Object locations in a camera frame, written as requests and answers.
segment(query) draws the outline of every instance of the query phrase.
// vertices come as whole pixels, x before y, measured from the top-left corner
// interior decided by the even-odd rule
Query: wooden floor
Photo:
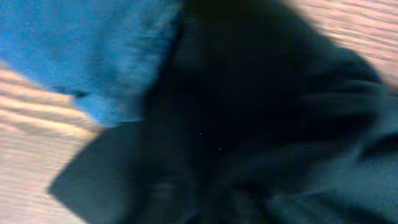
[[[398,86],[398,2],[288,1]],[[67,96],[0,70],[0,224],[82,223],[45,189],[100,129],[74,109]]]

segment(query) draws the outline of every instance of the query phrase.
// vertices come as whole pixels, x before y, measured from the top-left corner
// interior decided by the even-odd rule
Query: blue denim
[[[142,119],[181,0],[2,0],[0,60],[104,126]]]

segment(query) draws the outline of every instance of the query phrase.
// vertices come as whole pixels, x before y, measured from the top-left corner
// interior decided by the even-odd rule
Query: black garment
[[[237,8],[199,5],[146,121],[105,131],[50,192],[89,223],[397,223],[396,97],[283,5]]]

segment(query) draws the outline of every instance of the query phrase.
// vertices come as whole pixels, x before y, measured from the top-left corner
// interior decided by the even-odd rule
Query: clothing
[[[263,4],[236,7],[243,24],[197,7],[145,121],[106,130],[50,193],[88,223],[397,223],[396,96],[354,52]]]
[[[181,0],[4,0],[0,60],[74,97],[104,126],[143,118],[181,20]]]

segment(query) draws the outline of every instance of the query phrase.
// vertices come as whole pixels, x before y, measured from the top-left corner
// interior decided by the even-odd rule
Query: blue garment
[[[3,0],[0,60],[105,126],[142,119],[180,0]]]

